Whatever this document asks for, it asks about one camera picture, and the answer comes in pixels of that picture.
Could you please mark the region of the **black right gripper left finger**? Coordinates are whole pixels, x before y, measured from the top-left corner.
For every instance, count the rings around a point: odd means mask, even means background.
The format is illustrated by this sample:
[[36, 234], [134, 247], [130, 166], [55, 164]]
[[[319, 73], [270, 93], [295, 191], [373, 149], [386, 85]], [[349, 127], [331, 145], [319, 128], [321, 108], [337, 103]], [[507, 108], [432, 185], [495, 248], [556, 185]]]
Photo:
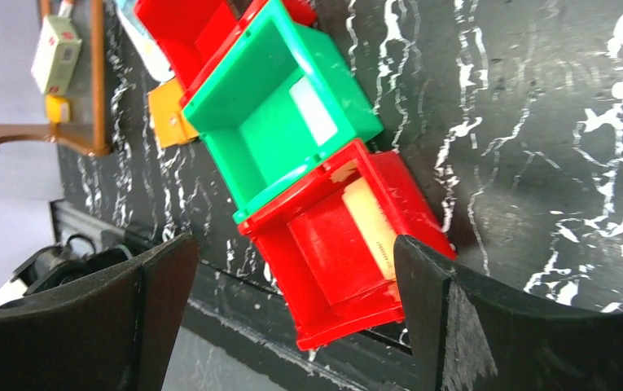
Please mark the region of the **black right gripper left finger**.
[[198, 265], [182, 234], [0, 305], [0, 390], [159, 390]]

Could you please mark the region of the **orange leather card holder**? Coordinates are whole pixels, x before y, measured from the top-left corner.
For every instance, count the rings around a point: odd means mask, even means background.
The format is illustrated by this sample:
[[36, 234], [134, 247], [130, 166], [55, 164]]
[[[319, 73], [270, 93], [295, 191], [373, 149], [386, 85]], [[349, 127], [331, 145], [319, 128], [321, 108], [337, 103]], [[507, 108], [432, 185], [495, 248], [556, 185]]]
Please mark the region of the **orange leather card holder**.
[[199, 137], [198, 131], [183, 115], [180, 104], [183, 95], [183, 88], [176, 77], [147, 94], [154, 133], [162, 149], [184, 145]]

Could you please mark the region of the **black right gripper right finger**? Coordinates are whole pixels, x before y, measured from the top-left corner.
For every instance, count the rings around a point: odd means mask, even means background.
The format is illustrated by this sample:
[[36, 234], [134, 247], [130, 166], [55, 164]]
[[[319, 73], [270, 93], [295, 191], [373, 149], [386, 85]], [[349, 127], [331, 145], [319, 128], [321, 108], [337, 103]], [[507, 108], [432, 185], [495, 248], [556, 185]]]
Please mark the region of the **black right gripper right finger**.
[[623, 313], [561, 305], [441, 255], [393, 246], [421, 390], [623, 390]]

